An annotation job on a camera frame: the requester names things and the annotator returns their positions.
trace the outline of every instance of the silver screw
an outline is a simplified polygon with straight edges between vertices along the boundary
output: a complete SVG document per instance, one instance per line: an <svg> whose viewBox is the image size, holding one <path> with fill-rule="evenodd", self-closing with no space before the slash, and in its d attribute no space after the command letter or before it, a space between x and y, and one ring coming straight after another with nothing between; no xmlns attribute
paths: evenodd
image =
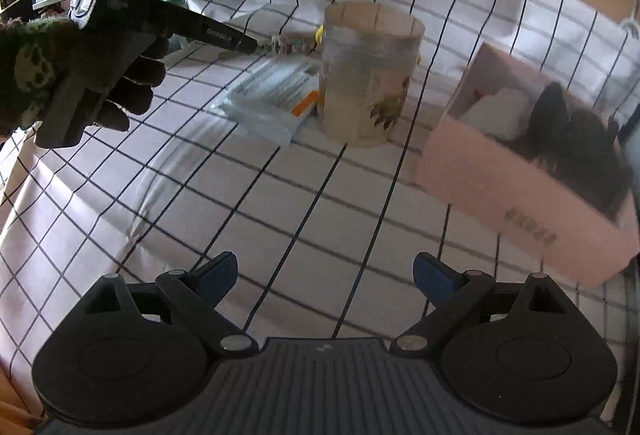
<svg viewBox="0 0 640 435"><path fill-rule="evenodd" d="M422 336L400 336L396 339L396 345L401 350L407 352L416 352L418 350L425 349L429 342Z"/></svg>
<svg viewBox="0 0 640 435"><path fill-rule="evenodd" d="M248 349L252 344L249 337L236 334L233 336L226 336L220 341L220 346L229 352L240 352Z"/></svg>

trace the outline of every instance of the person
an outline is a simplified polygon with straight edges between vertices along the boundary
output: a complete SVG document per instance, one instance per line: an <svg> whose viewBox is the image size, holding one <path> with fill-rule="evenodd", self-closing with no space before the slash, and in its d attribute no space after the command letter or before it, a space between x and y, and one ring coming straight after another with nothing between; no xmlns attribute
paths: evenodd
<svg viewBox="0 0 640 435"><path fill-rule="evenodd" d="M57 85L71 69L109 68L117 39L117 31L87 33L57 15L0 26L0 142L43 119ZM167 50L167 41L158 38L132 63L95 124L127 131L125 111L142 115L148 110L152 89L164 79L164 64L158 60Z"/></svg>

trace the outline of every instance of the translucent container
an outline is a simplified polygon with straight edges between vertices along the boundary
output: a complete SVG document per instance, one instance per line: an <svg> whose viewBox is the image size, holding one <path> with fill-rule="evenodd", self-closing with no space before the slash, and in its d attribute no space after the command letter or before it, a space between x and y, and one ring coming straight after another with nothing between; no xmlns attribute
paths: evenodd
<svg viewBox="0 0 640 435"><path fill-rule="evenodd" d="M347 1L324 11L318 116L332 140L386 142L398 121L424 25L394 7Z"/></svg>

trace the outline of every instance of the plastic bag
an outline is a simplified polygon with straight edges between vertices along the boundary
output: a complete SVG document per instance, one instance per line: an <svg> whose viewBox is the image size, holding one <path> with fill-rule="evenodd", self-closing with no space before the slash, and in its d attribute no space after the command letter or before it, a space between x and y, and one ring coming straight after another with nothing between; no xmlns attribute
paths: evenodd
<svg viewBox="0 0 640 435"><path fill-rule="evenodd" d="M233 84L210 110L223 113L274 143L289 145L318 100L318 60L272 58L249 78Z"/></svg>

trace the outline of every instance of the grid tablecloth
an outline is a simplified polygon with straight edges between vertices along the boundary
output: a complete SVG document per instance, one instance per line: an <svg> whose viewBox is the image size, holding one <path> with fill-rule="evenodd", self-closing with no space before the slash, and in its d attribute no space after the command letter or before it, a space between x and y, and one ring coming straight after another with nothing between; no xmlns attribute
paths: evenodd
<svg viewBox="0 0 640 435"><path fill-rule="evenodd" d="M257 36L311 30L340 0L188 0ZM412 284L420 251L464 271L523 281L544 269L618 360L636 314L619 275L582 288L413 184L441 105L482 40L505 47L625 120L638 101L640 47L577 0L377 0L426 25L410 95L387 144L329 141L309 118L286 148L205 109L264 61L220 62L194 45L174 58L152 107L129 132L88 128L78 147L41 150L33 131L0 153L0 358L34 411L37 350L106 272L152 281L221 251L239 280L218 310L255 338L382 336L429 312Z"/></svg>

